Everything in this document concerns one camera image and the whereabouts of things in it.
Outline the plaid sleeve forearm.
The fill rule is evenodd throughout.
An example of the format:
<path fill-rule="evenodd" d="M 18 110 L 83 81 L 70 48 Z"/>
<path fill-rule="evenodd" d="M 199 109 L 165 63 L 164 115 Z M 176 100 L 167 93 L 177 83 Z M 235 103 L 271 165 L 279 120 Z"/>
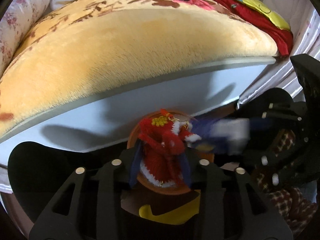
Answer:
<path fill-rule="evenodd" d="M 295 135 L 292 131 L 281 130 L 276 137 L 275 144 L 271 147 L 271 155 L 276 160 L 282 157 L 287 150 L 294 147 Z M 257 181 L 259 189 L 267 196 L 278 213 L 287 222 L 294 239 L 297 238 L 318 211 L 315 200 L 309 201 L 304 197 L 298 187 L 281 186 L 275 189 L 272 182 L 268 182 L 267 172 L 263 167 L 255 166 L 253 177 Z"/>

